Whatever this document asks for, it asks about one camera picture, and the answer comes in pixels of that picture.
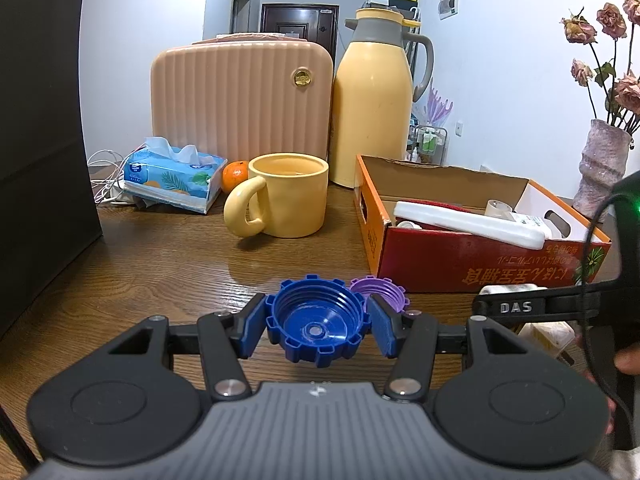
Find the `person's hand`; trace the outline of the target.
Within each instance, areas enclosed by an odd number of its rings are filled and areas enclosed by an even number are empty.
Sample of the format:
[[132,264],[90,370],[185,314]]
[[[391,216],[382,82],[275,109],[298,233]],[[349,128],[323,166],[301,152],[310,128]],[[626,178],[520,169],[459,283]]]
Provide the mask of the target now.
[[[639,345],[633,344],[623,350],[617,351],[614,356],[614,364],[616,370],[626,374],[628,376],[638,376],[639,375],[639,364],[640,364],[640,356],[639,356]],[[586,370],[584,373],[584,377],[587,378],[590,382],[594,384],[602,386],[607,386],[608,383],[603,377],[594,376],[590,370]],[[616,413],[617,404],[616,402],[608,396],[608,411],[610,412],[610,416],[608,416],[608,426],[606,426],[605,433],[612,434],[615,427],[615,413]]]

